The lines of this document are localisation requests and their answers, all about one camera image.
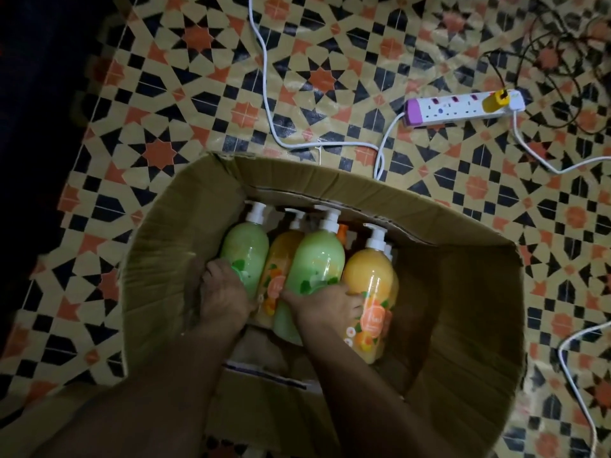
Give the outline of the large green pump bottle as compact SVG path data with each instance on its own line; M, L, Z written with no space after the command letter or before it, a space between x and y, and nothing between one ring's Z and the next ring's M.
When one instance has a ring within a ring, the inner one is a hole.
M283 291L310 295L330 284L336 284L345 267L345 250L337 238L341 211L315 205L323 211L318 229L304 236L294 255Z

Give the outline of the brown cardboard box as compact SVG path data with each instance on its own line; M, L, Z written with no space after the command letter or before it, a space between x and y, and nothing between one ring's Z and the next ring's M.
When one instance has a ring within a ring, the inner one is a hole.
M334 207L359 233L387 229L399 280L386 351L373 371L462 458L485 458L513 409L525 359L517 247L439 202L310 163L208 153L180 170L130 240L120 271L124 360L132 374L196 322L204 263L218 255L245 200Z

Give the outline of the person's left hand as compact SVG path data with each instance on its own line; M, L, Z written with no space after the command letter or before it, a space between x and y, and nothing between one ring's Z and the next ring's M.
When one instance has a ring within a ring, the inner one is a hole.
M236 336L246 324L234 314L234 280L237 274L222 258L207 262L200 286L201 327Z

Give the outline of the small green pump bottle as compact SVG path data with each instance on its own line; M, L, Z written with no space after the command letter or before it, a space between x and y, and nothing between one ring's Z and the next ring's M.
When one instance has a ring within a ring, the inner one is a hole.
M254 300L270 248L270 241L263 228L266 205L258 201L245 201L250 211L244 222L232 227L225 235L219 257L230 262L248 293Z

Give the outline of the person's right forearm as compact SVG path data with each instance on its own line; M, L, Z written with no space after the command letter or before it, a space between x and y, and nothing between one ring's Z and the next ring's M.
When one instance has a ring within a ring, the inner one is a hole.
M298 325L346 458L459 458L335 329Z

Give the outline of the yellow plug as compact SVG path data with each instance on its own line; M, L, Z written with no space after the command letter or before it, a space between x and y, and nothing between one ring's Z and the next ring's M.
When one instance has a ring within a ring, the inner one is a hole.
M492 114L505 108L510 103L510 95L507 89L503 88L492 92L489 96L482 100L483 111L487 114Z

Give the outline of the person's left forearm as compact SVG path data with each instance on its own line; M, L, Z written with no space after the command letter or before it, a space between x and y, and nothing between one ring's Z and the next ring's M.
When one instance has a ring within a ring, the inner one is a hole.
M197 458L210 400L241 326L212 319L88 402L31 458Z

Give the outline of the geometric patterned floor mat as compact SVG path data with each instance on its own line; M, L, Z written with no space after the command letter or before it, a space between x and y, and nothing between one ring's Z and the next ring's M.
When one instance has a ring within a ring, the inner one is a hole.
M202 152L367 178L406 99L520 90L511 118L398 123L379 179L517 244L527 371L494 458L611 458L611 0L0 0L0 430L124 377L118 271Z

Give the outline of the white purple power strip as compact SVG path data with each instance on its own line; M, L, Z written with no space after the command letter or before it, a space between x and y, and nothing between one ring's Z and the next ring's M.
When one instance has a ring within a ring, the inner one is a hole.
M509 89L509 105L495 113L485 113L481 103L492 92L494 91L410 98L404 106L404 124L412 128L421 128L466 120L496 119L525 111L525 101L521 92Z

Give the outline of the person's right hand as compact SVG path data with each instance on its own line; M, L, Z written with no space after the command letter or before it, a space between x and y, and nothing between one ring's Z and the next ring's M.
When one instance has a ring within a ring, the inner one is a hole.
M324 286L307 296L308 303L301 311L291 311L303 343L324 333L344 337L347 328L362 315L365 304L362 294L348 292L343 283Z

